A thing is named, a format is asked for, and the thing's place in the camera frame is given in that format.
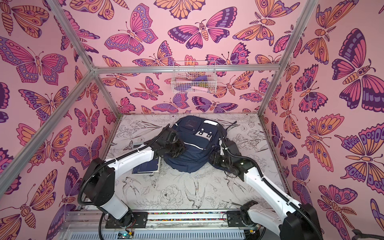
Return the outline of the navy blue hardcover book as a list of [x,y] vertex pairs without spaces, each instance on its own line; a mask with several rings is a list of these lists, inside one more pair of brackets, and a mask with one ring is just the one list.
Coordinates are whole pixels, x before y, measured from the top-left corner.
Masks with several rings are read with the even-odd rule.
[[147,160],[142,164],[133,168],[132,173],[136,175],[151,175],[160,170],[161,159],[160,157],[154,158],[155,154],[146,154]]

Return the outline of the navy blue backpack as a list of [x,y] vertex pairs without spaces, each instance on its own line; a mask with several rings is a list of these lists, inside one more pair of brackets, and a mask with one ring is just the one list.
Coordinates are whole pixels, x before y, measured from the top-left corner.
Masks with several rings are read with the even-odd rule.
[[236,146],[232,153],[222,152],[221,137],[227,138],[227,130],[216,121],[186,116],[179,119],[172,128],[177,131],[179,139],[184,142],[186,151],[178,158],[164,156],[164,161],[180,172],[196,172],[209,163],[209,157],[213,152],[219,152],[222,155],[240,155]]

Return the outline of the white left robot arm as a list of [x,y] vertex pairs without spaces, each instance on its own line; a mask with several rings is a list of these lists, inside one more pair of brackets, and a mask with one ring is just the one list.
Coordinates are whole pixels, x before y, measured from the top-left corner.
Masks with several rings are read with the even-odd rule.
[[133,213],[115,193],[115,181],[141,164],[165,155],[179,157],[185,151],[177,131],[167,125],[156,137],[129,153],[108,160],[92,160],[80,186],[78,204],[95,206],[112,217],[119,227],[129,227]]

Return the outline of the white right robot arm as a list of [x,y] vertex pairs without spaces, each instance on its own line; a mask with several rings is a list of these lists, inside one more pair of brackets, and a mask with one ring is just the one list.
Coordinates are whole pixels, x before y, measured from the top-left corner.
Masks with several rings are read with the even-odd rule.
[[225,136],[225,129],[217,124],[221,149],[214,156],[214,166],[221,167],[256,190],[272,207],[265,210],[257,204],[246,209],[251,222],[259,224],[281,240],[321,240],[323,235],[314,207],[295,200],[274,184],[262,172],[258,163],[242,156],[233,141]]

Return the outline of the pink item in basket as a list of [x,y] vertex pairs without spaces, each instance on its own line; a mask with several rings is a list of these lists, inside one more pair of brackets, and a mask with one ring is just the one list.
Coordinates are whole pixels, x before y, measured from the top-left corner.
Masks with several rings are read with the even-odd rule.
[[197,87],[197,86],[192,86],[191,91],[192,92],[198,92],[198,93],[209,93],[210,92],[210,90],[208,88]]

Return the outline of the purple item in basket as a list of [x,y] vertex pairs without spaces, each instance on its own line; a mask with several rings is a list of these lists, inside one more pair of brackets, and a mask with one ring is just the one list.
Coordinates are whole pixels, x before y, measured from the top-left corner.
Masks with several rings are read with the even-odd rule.
[[208,81],[208,76],[199,76],[193,79],[193,82],[207,82],[207,81]]

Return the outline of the green circuit board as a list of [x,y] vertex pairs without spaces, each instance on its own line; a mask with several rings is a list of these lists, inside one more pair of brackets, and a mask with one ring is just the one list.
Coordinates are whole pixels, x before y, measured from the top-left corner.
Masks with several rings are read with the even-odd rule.
[[117,239],[118,240],[131,240],[133,238],[132,232],[118,232]]

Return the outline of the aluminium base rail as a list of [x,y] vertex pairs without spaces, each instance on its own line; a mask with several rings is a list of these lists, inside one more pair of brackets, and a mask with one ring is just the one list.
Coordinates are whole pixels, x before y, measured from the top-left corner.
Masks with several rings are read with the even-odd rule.
[[239,210],[136,210],[129,227],[119,227],[98,211],[68,215],[59,240],[117,240],[118,232],[132,232],[131,240],[275,240],[264,227],[246,225]]

